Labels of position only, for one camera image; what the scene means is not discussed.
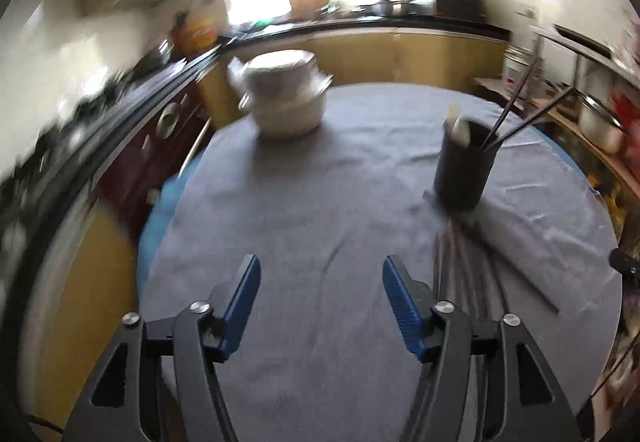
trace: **shelf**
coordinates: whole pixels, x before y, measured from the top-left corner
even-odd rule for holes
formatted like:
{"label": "shelf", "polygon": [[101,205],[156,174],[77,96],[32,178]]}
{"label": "shelf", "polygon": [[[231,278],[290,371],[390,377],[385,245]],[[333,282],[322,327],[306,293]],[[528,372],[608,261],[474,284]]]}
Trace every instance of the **shelf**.
{"label": "shelf", "polygon": [[[532,104],[538,107],[542,107],[548,102],[548,99],[535,98]],[[606,167],[611,171],[614,176],[629,189],[640,202],[640,182],[636,180],[635,176],[629,171],[629,169],[623,164],[622,160],[616,156],[607,155],[605,152],[594,146],[589,140],[580,132],[577,123],[571,122],[568,118],[563,117],[555,109],[549,110],[546,117],[550,118],[553,122],[562,126],[567,131],[573,133],[580,141],[593,153]]]}
{"label": "shelf", "polygon": [[[544,28],[538,28],[538,27],[531,27],[531,31],[533,31],[533,33],[539,35],[540,37],[543,37],[549,41],[553,41],[556,44],[560,44],[561,46],[564,46],[565,48],[571,50],[572,52],[578,54],[579,56],[585,57],[586,59],[592,60],[593,62],[597,62],[601,66],[604,66],[606,69],[610,70],[611,72],[625,79],[626,82],[628,82],[629,84],[631,84],[631,86],[633,86],[634,88],[640,91],[640,77],[620,67],[612,60],[609,60],[606,57],[601,56],[599,53],[594,52],[590,48],[587,48],[586,46],[582,46],[581,44],[578,44],[575,41],[572,41],[571,39],[562,37],[557,32],[553,32],[551,30],[545,30]],[[638,107],[640,107],[640,92],[635,94],[632,102]]]}

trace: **kitchen counter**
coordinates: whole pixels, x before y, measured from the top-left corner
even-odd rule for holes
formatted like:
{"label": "kitchen counter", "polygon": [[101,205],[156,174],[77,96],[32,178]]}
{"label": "kitchen counter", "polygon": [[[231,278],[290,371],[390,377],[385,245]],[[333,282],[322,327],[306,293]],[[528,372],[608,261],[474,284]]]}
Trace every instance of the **kitchen counter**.
{"label": "kitchen counter", "polygon": [[419,31],[420,33],[446,36],[474,36],[495,41],[508,41],[510,31],[488,24],[478,24],[437,16],[400,16],[378,17],[363,16],[360,18],[327,19],[302,23],[271,25],[258,32],[248,34],[237,33],[228,43],[214,47],[188,62],[180,61],[153,76],[147,82],[132,90],[127,96],[109,108],[103,115],[87,126],[82,141],[73,151],[66,152],[58,162],[37,180],[28,191],[20,206],[11,205],[8,209],[0,209],[0,231],[17,216],[25,214],[40,215],[47,202],[55,201],[59,190],[65,189],[70,178],[91,160],[95,152],[110,143],[118,130],[129,129],[136,120],[162,101],[169,93],[197,79],[209,70],[217,58],[225,52],[233,52],[248,44],[255,44],[278,38],[287,38],[328,30],[374,30]]}
{"label": "kitchen counter", "polygon": [[[273,25],[260,32],[236,34],[228,42],[220,44],[194,59],[175,63],[164,70],[161,75],[154,76],[128,92],[121,101],[101,113],[94,121],[87,123],[82,138],[72,149],[65,149],[53,165],[38,174],[33,184],[27,184],[24,189],[21,189],[19,198],[9,199],[9,205],[0,209],[0,232],[7,231],[12,227],[18,227],[24,231],[24,241],[21,242],[19,252],[16,252],[15,256],[17,263],[15,275],[10,281],[10,286],[6,289],[4,310],[11,310],[11,313],[2,314],[0,318],[0,343],[3,346],[14,347],[0,354],[0,368],[2,369],[0,380],[4,382],[12,394],[17,391],[15,380],[17,346],[30,296],[43,263],[47,259],[50,247],[55,241],[56,234],[79,197],[93,192],[108,166],[118,158],[129,143],[132,143],[134,138],[136,140],[141,138],[140,131],[149,123],[153,124],[152,119],[156,118],[157,120],[159,113],[171,101],[180,96],[181,92],[190,89],[188,85],[193,86],[198,82],[201,82],[202,85],[204,78],[215,70],[218,64],[221,68],[215,72],[215,78],[220,82],[226,82],[223,71],[224,61],[236,54],[237,50],[241,50],[245,46],[248,49],[255,43],[266,43],[267,45],[271,41],[282,43],[282,39],[289,36],[308,34],[315,38],[333,31],[343,32],[344,30],[353,34],[358,34],[359,30],[362,30],[363,33],[369,34],[369,37],[370,34],[377,32],[394,34],[392,36],[394,39],[391,40],[394,43],[396,41],[408,43],[403,49],[403,57],[408,63],[410,62],[411,70],[407,73],[408,80],[405,82],[420,83],[421,81],[422,84],[437,84],[441,81],[438,78],[433,82],[428,78],[426,80],[423,78],[412,80],[411,75],[422,74],[425,61],[433,72],[438,73],[446,66],[448,57],[452,57],[453,63],[449,65],[449,68],[444,68],[450,70],[445,72],[449,76],[444,77],[443,80],[443,82],[448,82],[449,77],[455,76],[457,78],[461,75],[468,75],[459,71],[455,61],[467,57],[467,54],[471,53],[469,50],[474,50],[477,55],[481,53],[479,50],[482,50],[482,46],[506,46],[510,38],[510,32],[503,28],[436,16],[400,18],[366,16],[345,20]],[[396,40],[396,34],[402,39]],[[440,39],[439,36],[461,39]],[[428,42],[423,48],[430,50],[434,58],[430,59],[431,56],[420,55],[420,53],[424,54],[424,50],[420,48],[422,45],[417,41],[420,43]],[[351,68],[348,65],[345,66],[341,59],[338,60],[332,56],[330,49],[331,46],[334,46],[333,41],[329,39],[324,42],[327,47],[324,50],[326,57],[337,60],[341,68]],[[433,43],[440,47],[433,48]],[[444,43],[451,45],[447,52],[448,55],[442,53]],[[359,50],[357,43],[354,44],[354,48],[346,51],[348,54],[346,57],[353,59],[354,55],[357,55],[354,54],[354,50]],[[472,76],[477,76],[477,74],[468,75],[468,78]],[[212,81],[209,84],[215,88],[216,82]],[[353,82],[362,82],[362,80],[354,80]],[[233,102],[237,107],[238,102],[235,99]],[[140,155],[140,145],[132,145],[129,148],[134,148]]]}

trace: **pot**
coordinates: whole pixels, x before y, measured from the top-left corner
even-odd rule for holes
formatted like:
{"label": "pot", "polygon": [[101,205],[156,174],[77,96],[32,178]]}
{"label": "pot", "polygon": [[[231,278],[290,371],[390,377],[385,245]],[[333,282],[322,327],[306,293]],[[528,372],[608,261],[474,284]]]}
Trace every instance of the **pot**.
{"label": "pot", "polygon": [[597,98],[582,94],[578,127],[589,142],[609,155],[616,155],[622,148],[627,133],[615,113]]}
{"label": "pot", "polygon": [[242,62],[237,57],[229,61],[228,79],[240,95],[248,93],[254,102],[261,99],[296,99],[324,79],[316,56],[305,50],[280,50]]}
{"label": "pot", "polygon": [[265,138],[297,138],[320,125],[326,107],[326,89],[315,97],[283,108],[252,111],[251,116]]}

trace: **gray tablecloth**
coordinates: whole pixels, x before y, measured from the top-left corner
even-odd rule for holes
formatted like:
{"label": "gray tablecloth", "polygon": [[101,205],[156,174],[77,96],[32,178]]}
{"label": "gray tablecloth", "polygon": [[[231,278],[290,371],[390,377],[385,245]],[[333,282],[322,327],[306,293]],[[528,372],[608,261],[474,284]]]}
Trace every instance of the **gray tablecloth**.
{"label": "gray tablecloth", "polygon": [[[246,253],[260,257],[262,286],[241,347],[218,367],[243,442],[398,438],[420,365],[402,343],[382,263],[399,254],[412,276],[432,281],[433,242],[446,219],[423,192],[433,184],[451,101],[479,122],[500,113],[459,92],[360,84],[331,89],[322,125],[303,139],[260,140],[249,118],[214,136],[159,248],[142,314],[172,316],[206,298]],[[517,121],[510,116],[503,129]],[[620,312],[606,211],[528,130],[498,152],[472,218],[558,305],[556,313],[525,278],[499,270],[511,312],[577,411],[606,362]]]}

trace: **chopstick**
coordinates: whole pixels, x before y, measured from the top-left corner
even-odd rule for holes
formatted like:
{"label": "chopstick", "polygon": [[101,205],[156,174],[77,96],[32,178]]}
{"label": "chopstick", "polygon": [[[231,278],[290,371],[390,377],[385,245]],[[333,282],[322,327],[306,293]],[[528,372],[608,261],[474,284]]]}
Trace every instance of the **chopstick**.
{"label": "chopstick", "polygon": [[520,96],[520,92],[524,88],[525,84],[527,84],[527,81],[529,80],[531,73],[533,72],[533,70],[535,70],[539,62],[540,62],[540,58],[536,57],[536,59],[529,65],[529,68],[527,68],[527,71],[522,76],[520,82],[518,83],[518,86],[516,87],[515,91],[511,95],[511,98],[507,102],[507,105],[502,110],[502,113],[500,113],[500,117],[498,117],[498,120],[495,121],[494,127],[492,127],[491,131],[489,132],[489,135],[487,135],[486,138],[484,139],[484,142],[482,142],[480,149],[484,149],[484,146],[486,146],[489,143],[491,138],[495,135],[495,132],[498,131],[498,128],[500,127],[502,122],[504,122],[504,119],[507,118],[507,115],[509,114],[511,107],[515,104],[516,99]]}
{"label": "chopstick", "polygon": [[553,99],[551,99],[551,101],[549,101],[548,104],[546,104],[545,106],[541,107],[539,110],[532,113],[532,115],[530,115],[529,118],[527,118],[527,120],[525,120],[522,124],[513,128],[506,135],[503,135],[502,137],[495,139],[493,142],[491,142],[491,144],[484,146],[482,148],[482,151],[486,151],[487,149],[490,149],[492,147],[500,147],[500,144],[502,144],[505,140],[507,140],[508,138],[511,138],[516,133],[519,133],[520,131],[522,131],[529,124],[531,124],[535,119],[539,118],[541,115],[544,115],[547,111],[549,111],[551,108],[556,106],[562,99],[567,97],[574,90],[575,90],[574,86],[569,86],[569,88],[566,88],[562,93],[560,93],[559,95],[556,95]]}

